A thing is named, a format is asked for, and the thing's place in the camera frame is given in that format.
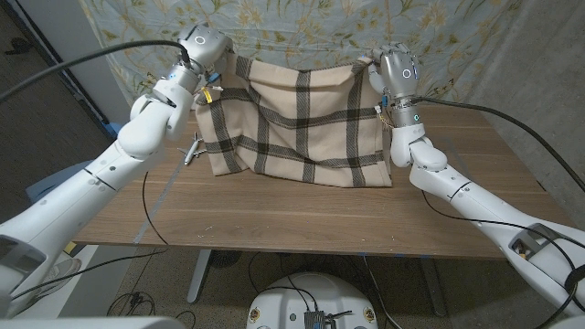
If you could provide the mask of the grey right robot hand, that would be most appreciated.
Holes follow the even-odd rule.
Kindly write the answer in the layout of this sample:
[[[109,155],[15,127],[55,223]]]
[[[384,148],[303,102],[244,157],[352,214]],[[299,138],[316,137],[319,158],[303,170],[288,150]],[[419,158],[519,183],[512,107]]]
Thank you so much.
[[[420,82],[420,63],[404,43],[390,42],[370,52],[368,69],[372,88],[385,97],[395,127],[420,124],[414,98]]]

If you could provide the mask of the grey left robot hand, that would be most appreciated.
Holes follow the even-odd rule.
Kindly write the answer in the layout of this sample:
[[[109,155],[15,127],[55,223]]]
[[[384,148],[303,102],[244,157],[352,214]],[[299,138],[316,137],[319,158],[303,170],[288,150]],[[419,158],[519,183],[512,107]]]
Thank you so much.
[[[232,40],[208,23],[183,29],[177,42],[186,49],[188,58],[181,54],[166,78],[189,92],[194,92],[207,72],[221,74],[227,53],[233,49]]]

